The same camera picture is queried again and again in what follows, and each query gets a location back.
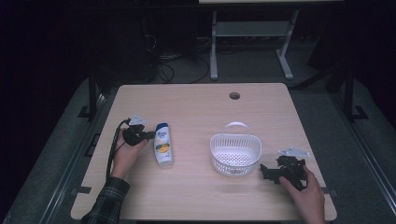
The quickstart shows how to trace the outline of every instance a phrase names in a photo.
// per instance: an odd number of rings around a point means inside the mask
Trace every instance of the hole in table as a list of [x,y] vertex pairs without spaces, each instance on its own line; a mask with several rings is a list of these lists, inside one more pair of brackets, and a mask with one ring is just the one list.
[[233,100],[238,100],[239,98],[241,98],[241,95],[238,92],[233,91],[230,93],[230,98]]

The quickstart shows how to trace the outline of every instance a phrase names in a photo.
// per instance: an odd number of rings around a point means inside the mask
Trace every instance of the white plastic basket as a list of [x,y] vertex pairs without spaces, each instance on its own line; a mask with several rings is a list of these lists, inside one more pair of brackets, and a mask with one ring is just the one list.
[[[247,134],[225,133],[232,126],[247,128]],[[262,154],[262,142],[249,134],[248,126],[242,122],[227,124],[222,133],[210,140],[212,164],[219,174],[244,176],[252,172],[254,164]]]

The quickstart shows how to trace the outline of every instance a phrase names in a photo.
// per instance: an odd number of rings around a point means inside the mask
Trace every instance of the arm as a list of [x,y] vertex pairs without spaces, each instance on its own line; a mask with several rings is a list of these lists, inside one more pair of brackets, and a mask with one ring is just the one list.
[[307,186],[302,191],[297,190],[288,179],[281,176],[280,183],[289,192],[298,211],[308,224],[323,224],[324,220],[324,194],[314,174],[304,166]]
[[140,150],[147,144],[147,140],[131,147],[125,143],[120,131],[117,139],[118,149],[114,157],[113,170],[110,178],[99,193],[92,210],[85,215],[80,223],[118,223],[120,210],[129,184],[124,180],[125,176],[134,166]]

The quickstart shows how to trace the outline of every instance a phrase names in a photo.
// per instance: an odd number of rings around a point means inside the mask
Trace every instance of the bottle label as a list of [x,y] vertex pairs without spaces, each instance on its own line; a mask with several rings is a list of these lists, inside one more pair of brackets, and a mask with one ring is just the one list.
[[167,132],[157,132],[157,136],[159,138],[165,138],[166,134],[167,134]]
[[169,148],[170,148],[169,144],[161,144],[155,147],[155,149],[161,153],[167,152]]

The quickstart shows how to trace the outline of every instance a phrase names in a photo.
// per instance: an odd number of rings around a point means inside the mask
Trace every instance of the wooden table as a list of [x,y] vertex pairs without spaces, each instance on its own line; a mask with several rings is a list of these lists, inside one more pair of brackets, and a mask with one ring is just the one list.
[[[240,99],[230,98],[238,92]],[[325,187],[304,128],[283,84],[195,84],[122,86],[85,174],[71,216],[90,211],[105,184],[108,152],[119,123],[135,114],[148,121],[145,131],[160,122],[170,126],[174,164],[160,167],[152,140],[139,155],[127,181],[131,189],[120,218],[136,220],[295,220],[301,219],[289,194],[264,180],[260,163],[276,168],[277,151],[294,146],[311,153],[306,164]],[[212,167],[210,139],[232,121],[246,123],[262,141],[257,169],[243,177],[220,175]],[[326,194],[326,219],[336,218]]]

